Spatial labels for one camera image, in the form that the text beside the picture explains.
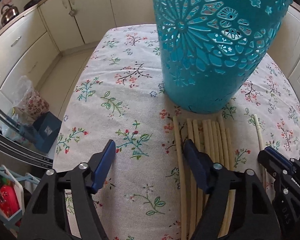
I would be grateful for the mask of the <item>separate beige chopstick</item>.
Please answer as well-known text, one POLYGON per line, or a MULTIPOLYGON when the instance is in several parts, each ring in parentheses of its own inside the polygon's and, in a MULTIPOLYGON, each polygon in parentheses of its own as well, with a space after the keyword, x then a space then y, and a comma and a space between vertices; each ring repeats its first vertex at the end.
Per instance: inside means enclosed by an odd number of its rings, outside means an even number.
MULTIPOLYGON (((254 121, 255 121, 255 127, 257 130, 257 136, 258 136, 258 144, 259 144, 259 151, 264 149, 264 142, 263 142, 263 137, 262 137, 262 128, 260 126, 259 120, 258 120, 258 116, 256 114, 253 115, 254 117, 254 121)), ((266 189, 267 188, 267 178, 266 178, 266 170, 265 168, 260 165, 261 167, 261 171, 262 171, 262 184, 263 184, 263 188, 266 189)))

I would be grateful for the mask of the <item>cream kitchen cabinets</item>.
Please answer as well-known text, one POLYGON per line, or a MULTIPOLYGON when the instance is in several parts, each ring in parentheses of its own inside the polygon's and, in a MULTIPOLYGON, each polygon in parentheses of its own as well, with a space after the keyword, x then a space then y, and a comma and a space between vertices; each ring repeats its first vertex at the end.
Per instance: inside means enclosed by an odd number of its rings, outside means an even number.
POLYGON ((0 29, 0 91, 39 81, 57 54, 98 42, 111 28, 154 23, 152 0, 41 0, 0 29))

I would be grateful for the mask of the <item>red item on shelf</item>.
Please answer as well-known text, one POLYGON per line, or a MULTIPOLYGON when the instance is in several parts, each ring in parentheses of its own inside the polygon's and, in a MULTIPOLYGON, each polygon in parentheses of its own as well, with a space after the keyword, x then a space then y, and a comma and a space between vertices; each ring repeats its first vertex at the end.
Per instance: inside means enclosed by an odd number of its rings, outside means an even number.
POLYGON ((13 184, 10 180, 0 175, 0 210, 10 218, 20 206, 13 184))

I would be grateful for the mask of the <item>leftmost beige chopstick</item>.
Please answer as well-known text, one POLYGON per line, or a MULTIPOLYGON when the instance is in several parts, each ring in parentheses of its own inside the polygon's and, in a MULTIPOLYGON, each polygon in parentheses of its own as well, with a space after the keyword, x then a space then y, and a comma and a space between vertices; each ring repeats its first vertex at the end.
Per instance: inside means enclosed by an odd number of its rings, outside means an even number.
POLYGON ((183 164, 183 154, 181 149, 181 138, 179 124, 176 116, 173 117, 174 138, 177 151, 179 180, 180 180, 180 210, 181 210, 181 240, 187 240, 187 200, 186 200, 186 180, 183 164))

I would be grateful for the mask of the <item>dark blue cardboard box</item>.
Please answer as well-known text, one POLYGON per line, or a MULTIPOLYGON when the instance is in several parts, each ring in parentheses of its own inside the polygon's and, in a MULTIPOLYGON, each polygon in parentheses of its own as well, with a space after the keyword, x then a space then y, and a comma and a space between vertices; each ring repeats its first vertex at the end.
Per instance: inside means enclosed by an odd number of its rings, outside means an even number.
POLYGON ((61 124, 61 120, 51 112, 47 112, 32 125, 24 126, 25 138, 33 143, 40 152, 48 153, 57 139, 61 124))

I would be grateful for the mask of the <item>floral bin with plastic bag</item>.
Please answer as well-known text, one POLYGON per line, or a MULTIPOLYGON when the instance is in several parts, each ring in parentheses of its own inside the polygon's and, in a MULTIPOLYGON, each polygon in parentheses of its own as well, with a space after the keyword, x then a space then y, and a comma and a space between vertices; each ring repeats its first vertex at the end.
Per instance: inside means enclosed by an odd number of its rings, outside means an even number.
POLYGON ((18 80, 12 99, 13 106, 30 122, 36 121, 50 108, 48 102, 34 88, 33 82, 25 75, 18 80))

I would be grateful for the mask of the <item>floral white tablecloth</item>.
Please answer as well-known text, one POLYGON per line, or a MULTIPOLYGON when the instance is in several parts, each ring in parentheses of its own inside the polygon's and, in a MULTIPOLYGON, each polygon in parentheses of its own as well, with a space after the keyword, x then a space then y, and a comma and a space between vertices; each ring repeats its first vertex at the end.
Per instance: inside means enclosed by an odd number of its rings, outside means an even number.
POLYGON ((110 239, 180 239, 180 179, 173 119, 223 124, 230 167, 261 174, 258 136, 286 158, 300 158, 300 102, 266 55, 217 114, 172 103, 162 81, 153 24, 110 29, 94 50, 63 116, 56 171, 67 171, 115 141, 116 158, 93 201, 110 239))

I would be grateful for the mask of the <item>teal perforated plastic basket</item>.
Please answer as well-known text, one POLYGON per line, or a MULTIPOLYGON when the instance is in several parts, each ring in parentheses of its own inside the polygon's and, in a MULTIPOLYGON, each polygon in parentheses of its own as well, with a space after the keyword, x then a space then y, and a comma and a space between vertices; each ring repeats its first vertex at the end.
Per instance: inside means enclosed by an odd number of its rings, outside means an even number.
POLYGON ((271 46, 293 0, 153 0, 162 75, 184 110, 220 111, 271 46))

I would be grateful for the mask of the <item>steel kettle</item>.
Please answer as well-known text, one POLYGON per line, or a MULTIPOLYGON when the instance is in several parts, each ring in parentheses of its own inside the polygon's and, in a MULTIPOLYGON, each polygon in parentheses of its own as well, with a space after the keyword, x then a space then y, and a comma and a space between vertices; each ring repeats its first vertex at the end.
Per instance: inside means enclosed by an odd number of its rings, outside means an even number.
POLYGON ((4 27, 19 15, 19 10, 14 5, 5 4, 1 9, 1 25, 4 27))

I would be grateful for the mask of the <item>light blue shelf frame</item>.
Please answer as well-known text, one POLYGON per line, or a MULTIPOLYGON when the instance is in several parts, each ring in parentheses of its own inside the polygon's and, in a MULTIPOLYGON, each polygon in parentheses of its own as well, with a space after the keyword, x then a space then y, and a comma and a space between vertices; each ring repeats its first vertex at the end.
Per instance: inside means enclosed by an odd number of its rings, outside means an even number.
POLYGON ((10 218, 6 217, 6 215, 0 210, 0 220, 8 230, 12 231, 13 233, 18 233, 26 206, 32 196, 32 193, 39 184, 40 179, 30 173, 19 175, 13 171, 10 171, 4 165, 0 166, 0 175, 10 180, 13 184, 20 206, 19 210, 10 218))

